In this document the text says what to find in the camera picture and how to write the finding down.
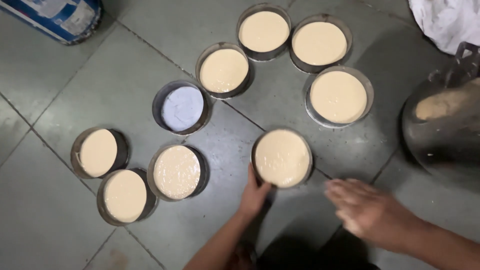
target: hand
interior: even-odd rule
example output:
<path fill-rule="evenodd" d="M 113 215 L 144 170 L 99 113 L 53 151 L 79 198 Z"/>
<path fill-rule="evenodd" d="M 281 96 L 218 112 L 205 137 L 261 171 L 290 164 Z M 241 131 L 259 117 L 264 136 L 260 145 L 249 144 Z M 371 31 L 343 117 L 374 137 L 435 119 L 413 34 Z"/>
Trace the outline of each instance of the hand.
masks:
<path fill-rule="evenodd" d="M 272 185 L 270 183 L 263 183 L 261 186 L 257 185 L 253 167 L 250 163 L 248 165 L 248 182 L 241 196 L 239 212 L 251 218 L 258 215 L 271 188 Z"/>
<path fill-rule="evenodd" d="M 427 222 L 402 206 L 391 194 L 357 179 L 330 180 L 326 196 L 346 230 L 381 248 L 405 253 L 408 242 Z"/>

